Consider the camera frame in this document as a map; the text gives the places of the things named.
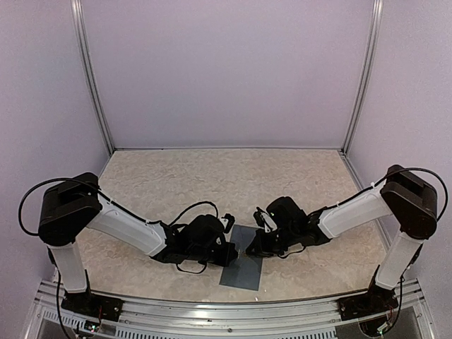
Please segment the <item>blue paper envelope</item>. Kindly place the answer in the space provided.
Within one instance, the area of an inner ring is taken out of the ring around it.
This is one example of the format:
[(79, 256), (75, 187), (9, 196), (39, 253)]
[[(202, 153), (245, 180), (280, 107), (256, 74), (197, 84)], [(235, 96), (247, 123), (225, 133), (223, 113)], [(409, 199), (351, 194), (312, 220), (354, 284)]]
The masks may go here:
[(256, 229), (253, 227), (242, 225), (235, 225), (232, 228), (230, 241), (235, 243), (239, 256), (228, 267), (223, 268), (220, 285), (258, 291), (263, 259), (240, 256), (240, 252), (246, 251), (246, 248), (254, 239), (255, 231)]

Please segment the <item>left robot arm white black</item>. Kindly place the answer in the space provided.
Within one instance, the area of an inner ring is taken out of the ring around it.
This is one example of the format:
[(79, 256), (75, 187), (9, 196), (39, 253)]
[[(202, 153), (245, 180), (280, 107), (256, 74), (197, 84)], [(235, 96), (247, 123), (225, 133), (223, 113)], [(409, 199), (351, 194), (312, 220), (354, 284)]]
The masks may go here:
[(42, 199), (38, 236), (52, 254), (72, 304), (84, 314), (99, 307), (97, 295), (89, 291), (76, 243), (85, 228), (118, 239), (160, 263), (178, 266), (196, 261), (228, 267), (238, 257), (235, 245), (225, 237), (235, 222), (229, 213), (222, 218), (205, 214), (189, 223), (166, 224), (139, 217), (107, 197), (91, 172), (55, 179), (49, 185)]

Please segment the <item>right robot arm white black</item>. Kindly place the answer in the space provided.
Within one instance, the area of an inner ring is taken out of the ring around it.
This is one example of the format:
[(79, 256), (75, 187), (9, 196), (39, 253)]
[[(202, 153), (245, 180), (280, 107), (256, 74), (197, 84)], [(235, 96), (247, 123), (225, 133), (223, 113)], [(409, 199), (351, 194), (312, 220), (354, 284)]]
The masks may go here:
[(246, 252), (262, 258), (286, 258), (295, 244), (320, 246), (348, 230), (392, 215), (400, 228), (376, 269), (375, 287), (361, 298), (363, 310), (375, 314), (388, 303), (387, 290), (396, 287), (445, 212), (438, 207), (436, 189), (416, 175), (419, 171), (418, 167), (393, 165), (383, 178), (354, 196), (311, 213), (305, 213), (291, 197), (281, 196), (266, 209), (256, 209), (258, 229)]

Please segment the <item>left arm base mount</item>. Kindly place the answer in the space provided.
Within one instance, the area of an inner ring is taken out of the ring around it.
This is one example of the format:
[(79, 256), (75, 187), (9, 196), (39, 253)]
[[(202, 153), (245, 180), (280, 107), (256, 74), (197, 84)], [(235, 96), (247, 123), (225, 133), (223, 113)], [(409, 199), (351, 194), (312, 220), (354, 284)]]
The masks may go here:
[(124, 301), (116, 297), (97, 295), (87, 287), (85, 292), (70, 293), (65, 291), (61, 308), (76, 314), (117, 322), (121, 315)]

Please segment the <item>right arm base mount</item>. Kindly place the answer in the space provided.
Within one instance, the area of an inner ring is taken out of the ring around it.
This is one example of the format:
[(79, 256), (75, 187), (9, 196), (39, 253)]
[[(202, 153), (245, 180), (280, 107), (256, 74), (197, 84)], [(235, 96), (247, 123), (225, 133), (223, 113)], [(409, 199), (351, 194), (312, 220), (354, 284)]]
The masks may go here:
[(358, 319), (378, 314), (399, 306), (395, 289), (379, 287), (372, 278), (366, 292), (351, 297), (342, 297), (337, 301), (342, 321)]

